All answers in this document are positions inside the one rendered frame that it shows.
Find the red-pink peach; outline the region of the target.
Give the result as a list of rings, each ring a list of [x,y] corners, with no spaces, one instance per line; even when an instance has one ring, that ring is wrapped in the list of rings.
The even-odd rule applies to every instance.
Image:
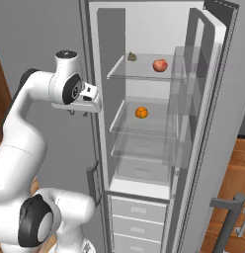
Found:
[[[164,72],[168,67],[168,63],[165,59],[156,59],[152,63],[152,67],[156,72]]]

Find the open grey fridge door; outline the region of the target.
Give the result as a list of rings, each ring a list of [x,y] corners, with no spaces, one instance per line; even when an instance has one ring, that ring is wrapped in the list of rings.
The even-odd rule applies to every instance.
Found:
[[[245,0],[204,0],[192,10],[184,57],[198,61],[187,122],[192,147],[180,168],[180,213],[170,253],[200,253],[214,207],[237,203],[217,194],[245,113]]]

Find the white and grey fridge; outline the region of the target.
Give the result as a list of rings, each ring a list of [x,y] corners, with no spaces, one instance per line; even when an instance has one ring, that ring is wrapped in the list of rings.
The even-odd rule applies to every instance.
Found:
[[[194,4],[188,1],[130,2],[128,0],[85,0],[82,10],[87,20],[92,84],[97,88],[96,102],[102,110],[94,118],[96,143],[99,152],[99,175],[102,190],[105,253],[115,253],[111,196],[166,205],[169,207],[172,176],[165,185],[131,181],[116,175],[115,158],[111,154],[118,136],[111,132],[111,124],[123,100],[151,103],[169,102],[170,82],[107,78],[118,60],[130,52],[147,54],[174,54],[176,46],[184,46],[189,12]],[[148,221],[163,225],[161,241],[129,235],[122,236],[156,242],[163,246],[165,220]]]

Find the white freezer drawer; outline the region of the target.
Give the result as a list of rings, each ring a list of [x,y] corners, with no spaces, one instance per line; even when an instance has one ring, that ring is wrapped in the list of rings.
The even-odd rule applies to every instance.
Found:
[[[161,244],[115,234],[115,253],[160,253]]]
[[[161,241],[163,225],[133,218],[113,216],[114,232],[132,237]]]
[[[113,214],[160,223],[165,220],[166,205],[114,196],[111,201]]]

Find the clear crisper drawer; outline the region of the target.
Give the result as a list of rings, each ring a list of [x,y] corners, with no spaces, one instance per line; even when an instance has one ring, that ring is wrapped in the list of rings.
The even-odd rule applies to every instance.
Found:
[[[170,179],[169,166],[158,161],[115,158],[114,166],[116,175],[122,179],[159,185],[167,184]]]

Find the orange fruit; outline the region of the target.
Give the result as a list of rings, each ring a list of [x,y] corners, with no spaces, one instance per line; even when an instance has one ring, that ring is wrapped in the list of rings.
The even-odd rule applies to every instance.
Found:
[[[145,119],[148,117],[148,111],[145,107],[138,107],[134,114],[138,119]]]

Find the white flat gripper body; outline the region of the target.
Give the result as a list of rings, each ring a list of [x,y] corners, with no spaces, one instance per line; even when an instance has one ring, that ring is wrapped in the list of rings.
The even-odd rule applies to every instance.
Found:
[[[60,105],[60,104],[51,104],[56,109],[62,110],[73,110],[73,111],[81,111],[81,112],[90,112],[90,113],[100,113],[102,110],[101,101],[90,102],[90,101],[77,101],[71,103],[69,105]]]

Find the brown wooden cupboard run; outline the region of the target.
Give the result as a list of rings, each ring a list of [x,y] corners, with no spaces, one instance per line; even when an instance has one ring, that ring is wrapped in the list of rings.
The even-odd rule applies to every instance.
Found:
[[[245,136],[239,136],[236,139],[218,197],[231,200],[236,193],[245,195]],[[240,227],[245,220],[244,210],[245,203],[225,246],[226,253],[245,253],[245,231],[242,237],[238,237],[235,232],[235,228]],[[201,253],[212,253],[226,215],[227,210],[213,209],[204,235]]]

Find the glass fridge shelf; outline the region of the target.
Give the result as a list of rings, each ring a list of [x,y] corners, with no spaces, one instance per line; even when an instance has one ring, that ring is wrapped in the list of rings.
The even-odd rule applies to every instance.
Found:
[[[124,54],[107,78],[123,78],[131,80],[150,81],[179,81],[187,77],[184,57],[176,54],[147,54],[138,53],[136,61],[127,59],[128,54]],[[152,64],[155,60],[165,59],[168,66],[165,71],[157,72]]]
[[[139,107],[148,114],[144,119],[135,115]],[[110,127],[111,132],[150,136],[178,136],[178,116],[170,114],[166,103],[123,100]]]
[[[173,138],[121,133],[115,141],[111,154],[169,164],[174,160],[173,148]]]

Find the clear door bin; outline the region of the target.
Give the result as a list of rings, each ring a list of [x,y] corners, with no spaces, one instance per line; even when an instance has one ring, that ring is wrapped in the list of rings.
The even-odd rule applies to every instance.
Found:
[[[193,90],[197,82],[200,48],[176,46],[169,65],[170,94],[165,129],[163,162],[168,168],[188,168],[195,128],[190,120],[196,118]]]

